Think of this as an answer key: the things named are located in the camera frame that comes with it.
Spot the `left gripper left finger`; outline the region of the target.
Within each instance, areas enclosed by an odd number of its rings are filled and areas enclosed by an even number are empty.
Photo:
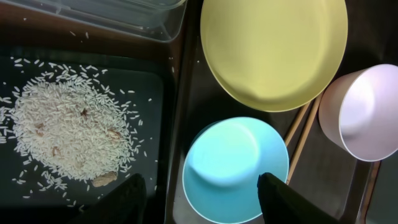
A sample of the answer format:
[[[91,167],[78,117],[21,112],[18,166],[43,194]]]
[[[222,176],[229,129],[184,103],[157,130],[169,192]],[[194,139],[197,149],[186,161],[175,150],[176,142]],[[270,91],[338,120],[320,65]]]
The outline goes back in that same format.
[[[68,224],[142,224],[146,203],[145,180],[134,174]]]

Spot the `blue bowl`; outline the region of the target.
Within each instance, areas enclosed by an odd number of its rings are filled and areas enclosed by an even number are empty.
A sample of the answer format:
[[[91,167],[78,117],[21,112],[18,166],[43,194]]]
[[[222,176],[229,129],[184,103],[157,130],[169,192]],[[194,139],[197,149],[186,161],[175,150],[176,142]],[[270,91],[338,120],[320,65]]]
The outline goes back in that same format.
[[[289,154],[280,134],[251,117],[207,126],[192,142],[183,166],[183,191],[201,217],[214,223],[245,223],[262,215],[258,177],[286,182]]]

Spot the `pile of white rice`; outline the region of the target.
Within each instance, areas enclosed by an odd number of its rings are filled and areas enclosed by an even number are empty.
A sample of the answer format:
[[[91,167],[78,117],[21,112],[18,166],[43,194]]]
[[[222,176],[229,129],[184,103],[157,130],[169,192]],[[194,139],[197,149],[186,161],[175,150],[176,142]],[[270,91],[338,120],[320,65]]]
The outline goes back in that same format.
[[[55,62],[10,95],[1,94],[1,145],[14,139],[24,160],[12,183],[25,182],[32,162],[44,167],[39,192],[59,190],[62,196],[69,180],[98,188],[138,174],[131,169],[143,142],[129,125],[142,126],[140,112],[118,101],[109,86],[98,86],[103,74],[93,65]]]

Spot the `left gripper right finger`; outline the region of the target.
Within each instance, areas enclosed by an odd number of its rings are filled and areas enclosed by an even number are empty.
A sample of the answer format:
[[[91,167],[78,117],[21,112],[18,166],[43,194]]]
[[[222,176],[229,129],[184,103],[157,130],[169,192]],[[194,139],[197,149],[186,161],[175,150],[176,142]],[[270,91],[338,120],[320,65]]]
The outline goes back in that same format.
[[[259,176],[257,181],[257,194],[265,223],[338,223],[337,219],[320,210],[269,172]]]

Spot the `yellow plate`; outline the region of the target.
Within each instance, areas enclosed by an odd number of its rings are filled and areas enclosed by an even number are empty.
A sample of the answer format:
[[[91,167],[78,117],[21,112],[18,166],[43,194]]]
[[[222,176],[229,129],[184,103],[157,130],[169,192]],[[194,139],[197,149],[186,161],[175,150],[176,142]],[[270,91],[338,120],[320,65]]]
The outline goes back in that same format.
[[[200,35],[223,89],[260,111],[301,107],[332,81],[348,38],[345,0],[205,0]]]

